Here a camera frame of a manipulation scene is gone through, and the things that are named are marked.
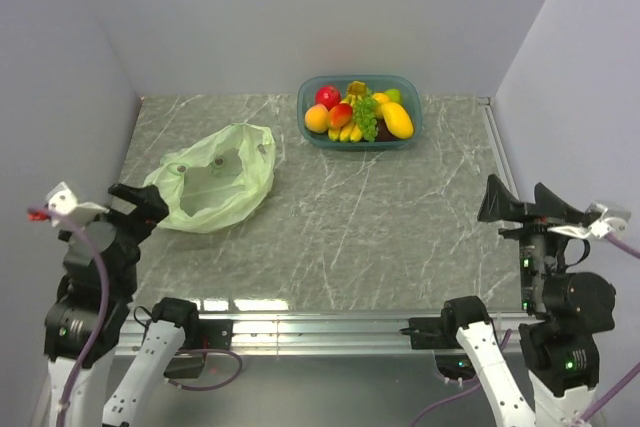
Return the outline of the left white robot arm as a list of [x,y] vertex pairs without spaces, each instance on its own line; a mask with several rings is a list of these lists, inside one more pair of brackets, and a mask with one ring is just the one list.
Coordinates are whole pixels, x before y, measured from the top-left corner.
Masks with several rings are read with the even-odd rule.
[[180,349],[201,337],[194,303],[165,298],[151,311],[140,350],[114,391],[107,381],[129,305],[138,288],[140,245],[169,214],[155,186],[114,184],[109,194],[128,213],[81,202],[66,183],[32,209],[66,243],[65,274],[45,318],[44,354],[51,382],[52,426],[138,426],[153,390]]

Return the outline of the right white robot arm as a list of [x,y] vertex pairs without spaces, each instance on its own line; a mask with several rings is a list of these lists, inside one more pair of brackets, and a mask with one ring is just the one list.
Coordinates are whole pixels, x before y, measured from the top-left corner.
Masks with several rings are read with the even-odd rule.
[[518,200],[495,174],[487,178],[477,219],[502,222],[500,235],[519,245],[522,308],[534,323],[518,327],[533,388],[527,404],[496,340],[483,302],[467,296],[445,302],[440,333],[471,361],[498,426],[576,426],[595,398],[600,356],[597,333],[614,328],[616,291],[602,276],[571,272],[565,250],[576,239],[610,233],[604,206],[579,211],[544,184],[533,202]]

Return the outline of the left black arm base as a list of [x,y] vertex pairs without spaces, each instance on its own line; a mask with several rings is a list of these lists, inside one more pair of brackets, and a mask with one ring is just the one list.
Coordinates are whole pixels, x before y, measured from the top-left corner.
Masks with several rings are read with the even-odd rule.
[[208,354],[187,354],[187,351],[197,349],[229,351],[232,333],[231,319],[200,320],[196,330],[186,338],[169,362],[164,376],[170,380],[196,379],[204,371]]

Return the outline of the yellow orange mango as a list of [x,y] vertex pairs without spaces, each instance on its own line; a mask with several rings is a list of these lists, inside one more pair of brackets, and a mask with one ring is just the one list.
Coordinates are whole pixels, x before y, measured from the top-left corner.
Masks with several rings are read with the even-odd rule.
[[395,102],[387,102],[380,107],[388,131],[395,137],[406,140],[414,135],[414,125],[405,108]]

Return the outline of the yellow banana bunch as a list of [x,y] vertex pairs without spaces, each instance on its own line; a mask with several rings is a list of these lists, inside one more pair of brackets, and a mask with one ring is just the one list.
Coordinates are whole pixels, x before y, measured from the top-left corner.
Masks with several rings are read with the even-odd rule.
[[[353,81],[347,86],[346,95],[342,98],[341,103],[348,103],[353,107],[359,97],[365,97],[365,95],[369,93],[370,90],[364,82]],[[353,117],[348,124],[343,126],[341,129],[332,130],[328,128],[328,138],[334,142],[349,142],[351,139],[351,132],[353,131],[354,127],[355,121],[353,109]]]

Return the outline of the red chili pepper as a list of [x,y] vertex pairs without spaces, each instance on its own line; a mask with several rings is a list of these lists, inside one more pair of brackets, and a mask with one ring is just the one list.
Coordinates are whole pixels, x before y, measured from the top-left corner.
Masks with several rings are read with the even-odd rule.
[[332,130],[341,129],[353,117],[353,107],[348,103],[339,103],[328,112],[328,126]]

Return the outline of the green grape bunch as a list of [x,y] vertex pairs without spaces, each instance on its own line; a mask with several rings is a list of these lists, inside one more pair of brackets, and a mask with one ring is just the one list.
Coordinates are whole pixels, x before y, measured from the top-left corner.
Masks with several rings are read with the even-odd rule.
[[374,142],[377,135],[377,118],[375,115],[378,103],[371,95],[359,97],[354,106],[354,120],[357,124],[363,139]]

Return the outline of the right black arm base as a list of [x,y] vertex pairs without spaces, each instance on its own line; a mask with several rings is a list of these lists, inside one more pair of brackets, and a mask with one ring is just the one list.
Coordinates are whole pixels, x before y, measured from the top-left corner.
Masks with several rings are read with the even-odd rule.
[[409,337],[413,351],[431,351],[434,355],[436,376],[445,382],[459,385],[476,379],[476,371],[462,347],[449,335],[444,322],[436,317],[413,317],[399,332]]

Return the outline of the pale green plastic bag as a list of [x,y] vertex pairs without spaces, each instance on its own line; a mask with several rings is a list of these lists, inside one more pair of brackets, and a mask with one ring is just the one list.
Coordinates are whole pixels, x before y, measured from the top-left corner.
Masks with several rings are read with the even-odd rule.
[[208,234],[249,217],[272,189],[276,143],[268,127],[233,123],[160,160],[144,184],[169,208],[164,229]]

